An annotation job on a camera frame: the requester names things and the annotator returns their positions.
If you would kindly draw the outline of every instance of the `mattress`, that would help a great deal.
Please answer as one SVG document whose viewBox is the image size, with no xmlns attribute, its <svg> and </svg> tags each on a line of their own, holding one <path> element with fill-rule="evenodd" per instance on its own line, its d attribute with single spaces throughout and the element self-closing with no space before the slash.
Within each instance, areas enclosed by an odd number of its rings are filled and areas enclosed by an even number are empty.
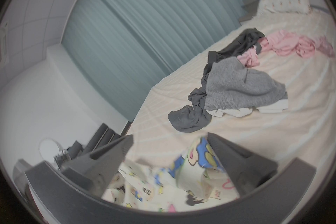
<svg viewBox="0 0 336 224">
<path fill-rule="evenodd" d="M 244 29 L 254 27 L 265 35 L 280 29 L 308 37 L 326 35 L 333 47 L 336 41 L 334 21 L 322 11 L 253 18 L 151 89 L 128 131 L 134 136 L 128 159 L 167 166 L 195 137 L 211 132 L 278 161 L 280 169 L 296 156 L 316 167 L 322 165 L 335 147 L 336 65 L 334 58 L 319 51 L 308 59 L 297 54 L 278 56 L 272 51 L 259 54 L 260 65 L 254 68 L 286 85 L 289 108 L 282 113 L 262 114 L 256 110 L 243 118 L 212 117 L 208 126 L 190 134 L 175 130 L 168 121 L 170 111 L 191 104 L 187 96 L 201 86 L 208 51 L 223 49 Z"/>
</svg>

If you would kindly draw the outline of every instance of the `white wall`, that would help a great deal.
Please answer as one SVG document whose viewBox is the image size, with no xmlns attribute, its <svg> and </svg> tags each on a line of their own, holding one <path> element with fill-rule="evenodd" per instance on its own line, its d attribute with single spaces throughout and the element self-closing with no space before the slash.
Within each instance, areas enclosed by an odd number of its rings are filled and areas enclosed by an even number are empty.
<svg viewBox="0 0 336 224">
<path fill-rule="evenodd" d="M 76 0 L 12 0 L 0 22 L 8 22 L 9 64 L 0 70 L 0 89 L 22 71 L 46 57 L 58 44 Z"/>
<path fill-rule="evenodd" d="M 42 161 L 40 141 L 51 137 L 64 148 L 87 144 L 102 122 L 83 111 L 49 61 L 24 71 L 0 92 L 0 158 L 11 176 L 19 158 Z"/>
</svg>

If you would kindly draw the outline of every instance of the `bedsheet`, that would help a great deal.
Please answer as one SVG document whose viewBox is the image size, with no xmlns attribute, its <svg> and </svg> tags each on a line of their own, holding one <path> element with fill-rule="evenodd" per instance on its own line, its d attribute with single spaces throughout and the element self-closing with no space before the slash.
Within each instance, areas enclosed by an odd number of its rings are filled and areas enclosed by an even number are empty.
<svg viewBox="0 0 336 224">
<path fill-rule="evenodd" d="M 168 121 L 168 113 L 190 104 L 187 96 L 201 86 L 208 51 L 221 50 L 244 29 L 254 27 L 265 35 L 280 29 L 308 37 L 326 35 L 335 49 L 334 21 L 322 11 L 313 10 L 308 15 L 278 13 L 255 17 L 151 89 L 128 131 L 134 136 L 134 144 L 126 158 L 141 164 L 166 166 L 195 137 L 211 132 L 278 161 L 279 169 L 296 156 L 314 166 L 321 165 L 336 143 L 332 131 L 336 117 L 336 64 L 334 58 L 319 51 L 308 59 L 297 54 L 287 57 L 274 52 L 259 54 L 260 65 L 254 68 L 286 85 L 289 108 L 282 113 L 253 111 L 242 118 L 226 114 L 213 117 L 208 126 L 190 134 L 178 132 Z"/>
</svg>

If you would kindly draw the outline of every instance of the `cartoon print fabric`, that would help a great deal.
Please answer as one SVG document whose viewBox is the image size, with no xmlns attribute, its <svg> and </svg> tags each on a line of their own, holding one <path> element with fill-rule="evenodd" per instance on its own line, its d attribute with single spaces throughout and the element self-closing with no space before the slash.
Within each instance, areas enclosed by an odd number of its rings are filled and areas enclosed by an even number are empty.
<svg viewBox="0 0 336 224">
<path fill-rule="evenodd" d="M 168 168 L 125 160 L 102 198 L 128 208 L 184 212 L 238 197 L 207 139 L 199 137 Z"/>
</svg>

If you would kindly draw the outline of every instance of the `curtain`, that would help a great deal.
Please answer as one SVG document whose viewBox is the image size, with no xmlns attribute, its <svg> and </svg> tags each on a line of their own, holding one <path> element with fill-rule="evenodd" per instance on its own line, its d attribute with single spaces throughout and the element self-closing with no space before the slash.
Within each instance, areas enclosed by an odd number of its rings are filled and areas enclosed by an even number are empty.
<svg viewBox="0 0 336 224">
<path fill-rule="evenodd" d="M 78 0 L 62 44 L 132 121 L 161 79 L 239 27 L 242 0 Z"/>
</svg>

